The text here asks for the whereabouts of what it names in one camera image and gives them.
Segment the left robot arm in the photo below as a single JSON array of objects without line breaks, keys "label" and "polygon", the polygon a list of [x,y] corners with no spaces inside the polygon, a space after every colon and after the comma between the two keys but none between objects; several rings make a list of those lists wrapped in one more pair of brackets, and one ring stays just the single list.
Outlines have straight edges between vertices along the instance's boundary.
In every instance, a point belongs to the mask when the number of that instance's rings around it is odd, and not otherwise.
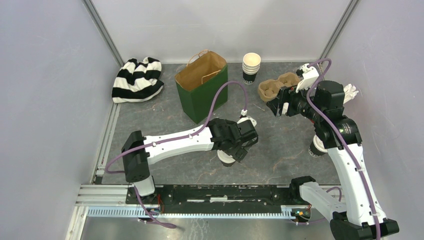
[{"label": "left robot arm", "polygon": [[158,136],[143,136],[140,130],[130,134],[121,149],[125,179],[135,186],[145,204],[157,198],[149,167],[161,160],[191,153],[217,151],[225,167],[245,158],[248,149],[258,142],[257,121],[247,116],[237,122],[214,118],[206,127]]}]

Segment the single paper coffee cup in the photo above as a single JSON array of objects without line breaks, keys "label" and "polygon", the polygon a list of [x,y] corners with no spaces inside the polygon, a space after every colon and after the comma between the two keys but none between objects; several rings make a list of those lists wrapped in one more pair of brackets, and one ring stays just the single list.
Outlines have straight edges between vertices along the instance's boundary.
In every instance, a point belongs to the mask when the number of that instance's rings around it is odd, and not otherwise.
[{"label": "single paper coffee cup", "polygon": [[309,145],[308,152],[311,156],[315,158],[321,157],[328,153],[327,149],[324,146],[324,143],[317,135],[313,137],[312,142]]}]

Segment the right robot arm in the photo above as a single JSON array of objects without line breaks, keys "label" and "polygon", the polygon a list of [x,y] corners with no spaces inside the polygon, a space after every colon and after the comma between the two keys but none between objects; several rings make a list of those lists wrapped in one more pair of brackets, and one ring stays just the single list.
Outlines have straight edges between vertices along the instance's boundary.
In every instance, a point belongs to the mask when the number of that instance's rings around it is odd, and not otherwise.
[{"label": "right robot arm", "polygon": [[315,207],[329,222],[336,240],[378,240],[400,231],[397,221],[382,210],[365,166],[362,138],[357,124],[344,112],[345,91],[340,83],[319,82],[314,95],[297,86],[283,86],[267,106],[276,116],[302,115],[315,128],[321,145],[312,143],[311,154],[327,152],[338,174],[345,201],[330,196],[310,176],[294,178],[289,199]]}]

